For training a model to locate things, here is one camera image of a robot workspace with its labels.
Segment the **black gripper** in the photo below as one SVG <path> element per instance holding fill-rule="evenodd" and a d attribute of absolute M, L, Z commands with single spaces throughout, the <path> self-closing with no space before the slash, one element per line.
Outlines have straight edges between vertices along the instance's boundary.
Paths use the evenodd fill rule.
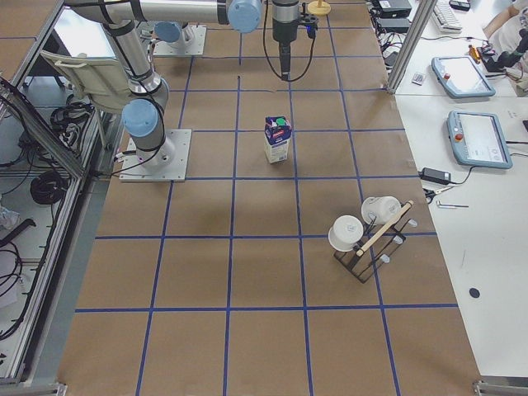
<path fill-rule="evenodd" d="M 318 29 L 318 18 L 307 11 L 307 5 L 299 1 L 272 1 L 272 36 L 278 44 L 280 60 L 280 79 L 295 81 L 290 77 L 291 44 L 297 40 L 299 26 L 304 26 L 308 37 L 312 40 L 310 58 L 305 70 L 299 76 L 302 78 L 311 64 L 314 42 Z"/>

